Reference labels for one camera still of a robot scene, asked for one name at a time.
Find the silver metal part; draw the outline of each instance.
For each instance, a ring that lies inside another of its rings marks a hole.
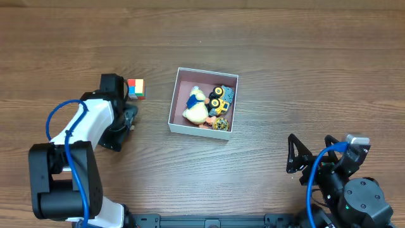
[[[369,145],[370,138],[361,134],[346,134],[344,140],[349,144]]]

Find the rubik's cube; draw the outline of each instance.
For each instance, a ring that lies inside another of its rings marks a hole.
[[[144,79],[128,79],[129,97],[133,99],[145,99]]]

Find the white box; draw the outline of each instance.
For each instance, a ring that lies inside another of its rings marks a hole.
[[[170,131],[193,136],[229,140],[234,126],[238,78],[238,75],[229,73],[218,73],[180,67],[177,71],[175,89],[171,99],[168,121]],[[202,129],[182,116],[183,111],[187,108],[186,102],[190,96],[191,89],[194,86],[199,86],[200,90],[202,90],[208,97],[208,94],[212,92],[215,86],[222,85],[231,87],[235,91],[234,100],[232,101],[228,112],[225,115],[221,115],[221,117],[227,119],[229,122],[228,131]]]

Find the wooden surface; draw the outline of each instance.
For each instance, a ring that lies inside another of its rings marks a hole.
[[[401,0],[0,0],[9,7],[405,10]]]
[[[317,154],[327,134],[362,132],[372,147],[355,176],[379,181],[403,227],[404,41],[403,11],[1,8],[0,227],[69,227],[34,217],[28,149],[47,142],[57,104],[109,72],[146,80],[123,151],[96,149],[105,195],[133,212],[297,212],[288,135]],[[178,67],[240,75],[230,141],[169,132]]]

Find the white duck toy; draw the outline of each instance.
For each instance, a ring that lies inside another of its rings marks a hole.
[[[207,122],[212,125],[216,119],[216,116],[208,116],[208,110],[205,106],[208,103],[209,98],[204,95],[198,86],[194,86],[191,90],[190,98],[187,101],[187,109],[183,112],[183,117],[198,125],[200,128],[208,129],[207,126],[204,126],[204,123]]]

